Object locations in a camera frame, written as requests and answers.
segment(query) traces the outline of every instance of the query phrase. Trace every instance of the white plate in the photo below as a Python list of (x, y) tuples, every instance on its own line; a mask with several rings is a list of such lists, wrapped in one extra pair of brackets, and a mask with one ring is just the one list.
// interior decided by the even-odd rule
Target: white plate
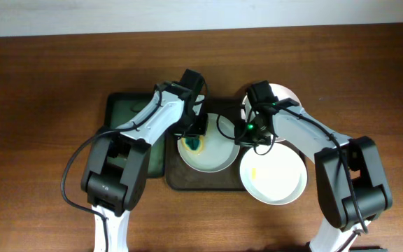
[[(258, 153), (267, 150), (268, 146), (257, 147)], [(243, 186), (253, 197), (273, 205), (296, 200), (307, 184), (307, 170), (301, 157), (279, 143), (266, 155), (248, 150), (242, 157), (240, 175)]]
[[(240, 147), (234, 141), (222, 136), (216, 125), (217, 114), (208, 114), (208, 127), (201, 150), (198, 153), (184, 147), (184, 139), (177, 142), (178, 152), (183, 161), (200, 172), (218, 172), (230, 166), (239, 154)], [(234, 137), (234, 125), (225, 117), (219, 120), (220, 129), (227, 136)]]

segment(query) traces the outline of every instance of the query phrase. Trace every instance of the wire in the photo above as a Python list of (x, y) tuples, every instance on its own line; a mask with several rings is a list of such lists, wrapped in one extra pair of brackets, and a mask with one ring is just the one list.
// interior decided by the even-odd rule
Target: wire
[(361, 212), (361, 210), (360, 210), (360, 208), (358, 206), (358, 203), (357, 203), (357, 197), (355, 196), (353, 182), (352, 182), (352, 179), (351, 179), (351, 173), (349, 172), (349, 169), (348, 169), (348, 163), (346, 161), (346, 158), (344, 158), (343, 152), (341, 151), (341, 146), (337, 142), (337, 140), (335, 139), (334, 135), (329, 133), (323, 126), (318, 124), (316, 121), (311, 120), (309, 118), (305, 118), (302, 114), (295, 113), (295, 112), (293, 112), (293, 111), (291, 111), (291, 110), (289, 110), (289, 109), (287, 109), (287, 108), (285, 108), (283, 106), (279, 106), (279, 105), (276, 105), (276, 104), (273, 105), (273, 104), (270, 104), (270, 103), (259, 103), (259, 104), (254, 105), (255, 108), (260, 107), (260, 106), (272, 106), (272, 107), (276, 107), (276, 108), (278, 108), (280, 110), (283, 110), (283, 111), (285, 111), (285, 112), (287, 112), (287, 113), (289, 113), (289, 114), (291, 114), (293, 116), (296, 116), (297, 118), (299, 118), (301, 120), (305, 120), (308, 123), (311, 123), (312, 125), (316, 126), (319, 130), (321, 130), (327, 137), (329, 137), (330, 141), (332, 141), (334, 143), (334, 145), (337, 147), (337, 151), (339, 153), (339, 164), (338, 164), (338, 166), (343, 164), (343, 168), (344, 168), (345, 175), (346, 175), (346, 180), (348, 182), (349, 193), (351, 194), (351, 198), (353, 200), (353, 205), (354, 205), (355, 212), (357, 214), (359, 223), (362, 225), (363, 232), (365, 234), (367, 234), (368, 233), (368, 227), (366, 226), (365, 221), (363, 220), (362, 212)]
[(194, 103), (195, 106), (204, 103), (204, 101), (206, 101), (211, 96), (211, 93), (209, 92), (209, 88), (208, 88), (208, 83), (206, 83), (206, 81), (204, 82), (204, 88), (206, 89), (206, 96), (201, 101), (196, 101)]
[(363, 232), (363, 230), (354, 230), (353, 233), (350, 235), (350, 237), (344, 242), (343, 245), (340, 246), (340, 248), (336, 252), (343, 252), (351, 242), (353, 242), (354, 238), (358, 235), (360, 235)]
[(94, 136), (91, 136), (89, 139), (87, 139), (87, 141), (83, 142), (82, 145), (80, 145), (80, 147), (77, 148), (76, 151), (74, 151), (73, 155), (69, 158), (68, 163), (66, 164), (66, 167), (65, 167), (64, 172), (63, 172), (62, 182), (60, 183), (60, 187), (61, 187), (61, 190), (62, 190), (62, 197), (63, 197), (64, 201), (66, 203), (68, 203), (69, 205), (71, 205), (72, 207), (75, 207), (75, 208), (77, 208), (79, 210), (88, 212), (90, 214), (95, 214), (98, 217), (100, 217), (100, 219), (102, 219), (102, 223), (104, 224), (105, 251), (106, 252), (108, 252), (108, 229), (107, 229), (107, 224), (106, 224), (107, 217), (105, 217), (102, 213), (99, 213), (98, 211), (94, 211), (94, 210), (92, 210), (90, 208), (81, 206), (79, 204), (76, 204), (76, 203), (72, 202), (70, 199), (68, 199), (68, 197), (66, 196), (65, 188), (64, 188), (65, 182), (66, 182), (66, 177), (68, 176), (69, 169), (71, 168), (71, 165), (73, 164), (74, 160), (78, 157), (80, 152), (86, 146), (90, 145), (91, 143), (93, 143), (94, 141), (96, 141), (97, 139), (99, 139), (101, 137), (105, 137), (105, 136), (112, 135), (112, 134), (118, 134), (120, 132), (128, 132), (128, 131), (136, 130), (140, 126), (142, 126), (145, 122), (147, 122), (147, 120), (149, 120), (153, 116), (153, 114), (155, 114), (155, 112), (161, 107), (162, 90), (160, 89), (160, 87), (158, 85), (156, 85), (155, 88), (158, 90), (160, 98), (159, 98), (159, 100), (157, 102), (157, 106), (152, 110), (152, 112), (150, 112), (150, 114), (148, 114), (146, 116), (146, 118), (144, 118), (144, 120), (142, 120), (138, 124), (134, 124), (133, 127), (128, 127), (128, 128), (124, 128), (124, 129), (110, 129), (110, 130), (107, 130), (105, 132), (98, 133), (98, 134), (95, 134)]
[[(251, 111), (250, 111), (250, 113), (248, 113), (248, 117), (247, 117), (247, 119), (246, 119), (246, 123), (250, 121), (250, 119), (251, 119), (251, 113), (252, 113), (253, 111), (254, 111), (254, 109), (252, 108)], [(221, 115), (218, 114), (218, 115), (217, 115), (217, 120), (216, 120), (215, 123), (216, 123), (216, 125), (217, 125), (217, 130), (219, 131), (219, 133), (220, 133), (222, 136), (224, 136), (225, 138), (227, 138), (227, 139), (229, 139), (229, 140), (233, 140), (233, 141), (238, 141), (238, 140), (242, 139), (242, 138), (245, 136), (245, 134), (246, 134), (246, 128), (243, 129), (242, 134), (241, 134), (240, 136), (238, 136), (238, 137), (227, 136), (225, 133), (223, 133), (222, 130), (220, 129), (220, 124), (219, 124), (220, 117), (221, 117)]]
[(258, 155), (266, 155), (266, 154), (268, 154), (268, 153), (272, 150), (273, 145), (274, 145), (274, 143), (276, 142), (276, 138), (277, 138), (277, 137), (276, 137), (275, 135), (273, 135), (273, 140), (271, 141), (270, 148), (269, 148), (265, 153), (263, 153), (263, 154), (257, 153), (257, 151), (256, 151), (256, 145), (253, 146), (253, 150), (254, 150), (255, 153), (258, 154)]

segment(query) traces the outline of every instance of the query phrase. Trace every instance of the white wall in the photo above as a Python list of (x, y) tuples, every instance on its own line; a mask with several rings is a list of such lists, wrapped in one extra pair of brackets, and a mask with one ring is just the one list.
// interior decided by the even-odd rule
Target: white wall
[(403, 0), (0, 0), (0, 36), (403, 22)]

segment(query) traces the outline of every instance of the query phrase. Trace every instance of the wood grain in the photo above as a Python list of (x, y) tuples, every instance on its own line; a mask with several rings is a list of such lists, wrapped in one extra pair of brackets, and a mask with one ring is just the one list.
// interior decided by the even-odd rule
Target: wood grain
[[(64, 203), (59, 180), (78, 145), (103, 122), (111, 92), (150, 92), (203, 73), (216, 97), (267, 79), (308, 112), (379, 147), (393, 208), (356, 245), (403, 251), (403, 24), (0, 38), (0, 251), (91, 251), (93, 216)], [(79, 181), (85, 156), (67, 183)], [(247, 251), (302, 245), (322, 214), (313, 165), (305, 193), (269, 206), (246, 192), (176, 192), (147, 182), (131, 214), (133, 251)]]

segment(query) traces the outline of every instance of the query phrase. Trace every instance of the green stain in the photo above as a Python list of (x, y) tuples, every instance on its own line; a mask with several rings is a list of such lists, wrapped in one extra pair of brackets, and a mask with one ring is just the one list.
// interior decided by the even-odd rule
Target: green stain
[(186, 138), (185, 144), (193, 151), (196, 151), (200, 147), (200, 139), (198, 138)]

